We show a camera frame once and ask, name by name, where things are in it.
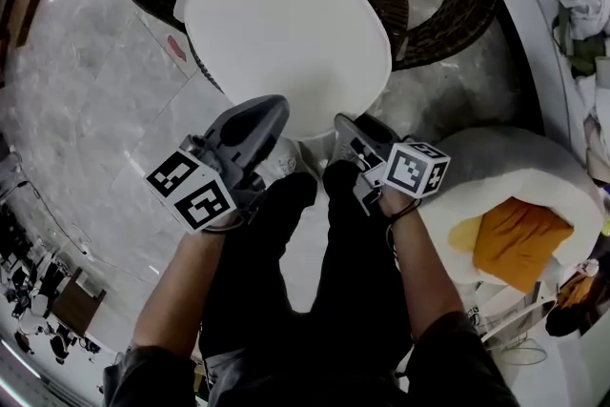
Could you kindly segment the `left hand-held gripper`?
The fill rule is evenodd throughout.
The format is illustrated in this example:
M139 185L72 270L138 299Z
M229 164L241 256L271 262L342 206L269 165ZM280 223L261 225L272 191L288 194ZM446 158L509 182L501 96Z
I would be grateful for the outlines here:
M289 116L283 95L240 103L216 118L205 139L188 135L145 182L188 232L227 234L252 218L265 183L249 170L269 155Z

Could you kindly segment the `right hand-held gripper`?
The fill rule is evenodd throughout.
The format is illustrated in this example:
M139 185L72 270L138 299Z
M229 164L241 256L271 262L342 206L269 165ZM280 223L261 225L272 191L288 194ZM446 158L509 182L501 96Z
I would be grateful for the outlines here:
M366 214L388 186L421 199L436 193L451 157L424 142L407 142L379 119L364 113L356 119L335 117L334 159L355 163L361 171L353 194Z

